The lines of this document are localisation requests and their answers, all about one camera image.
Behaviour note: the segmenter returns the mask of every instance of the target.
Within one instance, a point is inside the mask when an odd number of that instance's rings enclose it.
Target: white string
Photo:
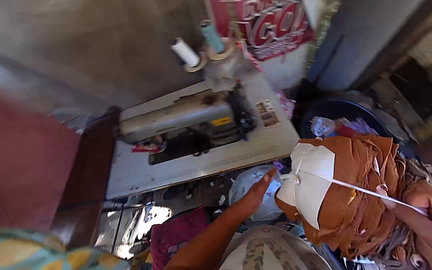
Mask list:
[[[364,189],[364,188],[361,188],[361,187],[358,187],[358,186],[355,186],[355,185],[348,184],[348,183],[343,182],[343,181],[339,181],[339,180],[336,180],[336,179],[326,179],[326,178],[324,178],[324,177],[322,177],[322,176],[320,176],[320,175],[309,174],[309,173],[307,173],[307,172],[303,172],[303,171],[301,171],[301,170],[299,171],[299,174],[313,175],[313,176],[316,176],[316,177],[321,178],[321,179],[323,179],[323,180],[330,181],[330,182],[332,182],[332,183],[338,184],[338,185],[340,185],[340,186],[349,187],[349,188],[354,188],[354,189],[356,189],[357,191],[364,192],[364,193],[367,193],[367,194],[369,194],[369,195],[373,195],[373,196],[376,196],[376,197],[379,197],[379,198],[382,198],[382,199],[390,200],[390,201],[392,201],[392,202],[395,202],[395,203],[398,203],[398,204],[401,204],[401,205],[407,206],[407,207],[409,207],[409,208],[411,208],[411,209],[417,211],[417,212],[418,212],[419,214],[421,214],[421,215],[424,215],[424,216],[426,216],[426,217],[428,216],[427,213],[425,213],[424,211],[422,211],[422,210],[420,210],[420,209],[418,209],[418,208],[416,208],[416,207],[414,207],[414,206],[412,206],[412,205],[409,205],[409,204],[404,203],[404,202],[402,202],[402,201],[396,200],[396,199],[391,198],[391,197],[389,197],[389,196],[381,195],[381,194],[379,194],[379,193],[376,193],[376,192],[373,192],[373,191],[370,191],[370,190],[367,190],[367,189]]]

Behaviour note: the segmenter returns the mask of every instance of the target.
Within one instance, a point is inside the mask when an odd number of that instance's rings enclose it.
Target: blue thread spool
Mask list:
[[[202,20],[199,26],[208,45],[211,46],[216,53],[224,52],[224,43],[211,21]]]

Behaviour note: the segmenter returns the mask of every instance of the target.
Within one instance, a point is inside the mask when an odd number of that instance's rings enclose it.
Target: human hand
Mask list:
[[[378,193],[386,192],[378,187]],[[432,269],[432,185],[427,181],[419,181],[410,185],[404,192],[406,203],[416,206],[428,213],[428,217],[415,210],[385,199],[381,199],[386,208],[397,218],[407,224],[417,234],[417,251],[426,258]]]
[[[261,180],[252,185],[248,193],[246,193],[243,198],[238,200],[231,207],[237,209],[237,212],[244,218],[247,218],[258,211],[261,207],[261,204],[263,203],[263,197],[265,196],[269,184],[271,184],[276,172],[276,168],[270,170],[261,178]]]

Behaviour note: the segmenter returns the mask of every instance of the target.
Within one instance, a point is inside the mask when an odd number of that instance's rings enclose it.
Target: coca-cola sign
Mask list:
[[[295,50],[315,33],[299,0],[206,0],[219,34],[227,37],[237,22],[247,50],[259,61]]]

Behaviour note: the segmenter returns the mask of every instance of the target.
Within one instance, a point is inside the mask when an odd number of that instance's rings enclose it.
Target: white plastic bag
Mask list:
[[[246,170],[238,175],[231,186],[231,189],[229,190],[229,205],[231,206],[240,200],[246,193],[248,193],[248,190],[256,182],[261,180],[261,178],[273,168],[273,165],[259,165],[252,167],[251,169]],[[266,193],[264,194],[261,207],[256,213],[249,217],[254,222],[276,219],[283,212],[281,209],[279,209],[275,202],[276,190],[281,187],[282,183],[282,181],[279,180],[279,176],[281,176],[281,174],[278,171],[276,175],[274,175],[268,189],[266,190]]]

